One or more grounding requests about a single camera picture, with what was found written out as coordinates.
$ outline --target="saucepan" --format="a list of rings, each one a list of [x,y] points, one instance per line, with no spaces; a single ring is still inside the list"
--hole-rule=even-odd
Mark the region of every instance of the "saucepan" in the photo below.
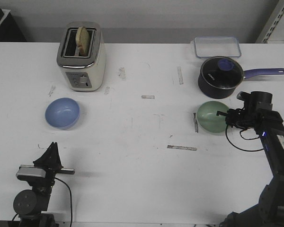
[[[243,71],[242,67],[228,57],[212,57],[203,62],[198,79],[201,91],[215,99],[230,96],[244,80],[257,75],[283,75],[284,68],[253,69]]]

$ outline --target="white toaster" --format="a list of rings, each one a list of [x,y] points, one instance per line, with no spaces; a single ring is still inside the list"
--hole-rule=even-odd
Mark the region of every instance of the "white toaster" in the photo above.
[[[80,27],[85,27],[90,37],[86,56],[81,56],[75,40]],[[57,63],[71,89],[86,92],[97,90],[103,82],[106,65],[100,26],[94,22],[68,24],[60,42]]]

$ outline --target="white table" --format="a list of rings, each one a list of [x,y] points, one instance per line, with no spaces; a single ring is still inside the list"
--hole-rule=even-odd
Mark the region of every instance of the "white table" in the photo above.
[[[106,44],[104,82],[92,93],[67,87],[56,63],[58,46],[0,43],[0,220],[13,217],[15,196],[30,189],[15,177],[19,165],[31,165],[52,141],[62,165],[76,170],[57,175],[72,189],[75,222],[220,223],[257,203],[272,177],[264,152],[236,150],[223,133],[195,132],[193,113],[212,99],[198,88],[203,60],[189,44]],[[240,47],[244,70],[284,68],[284,44]],[[221,101],[241,108],[237,93],[254,90],[272,93],[273,109],[284,119],[284,75],[243,81]],[[65,131],[44,118],[60,97],[81,107],[79,121]],[[236,129],[230,138],[244,148],[261,147],[259,140],[242,141]],[[48,212],[57,221],[70,218],[69,194],[59,182]]]

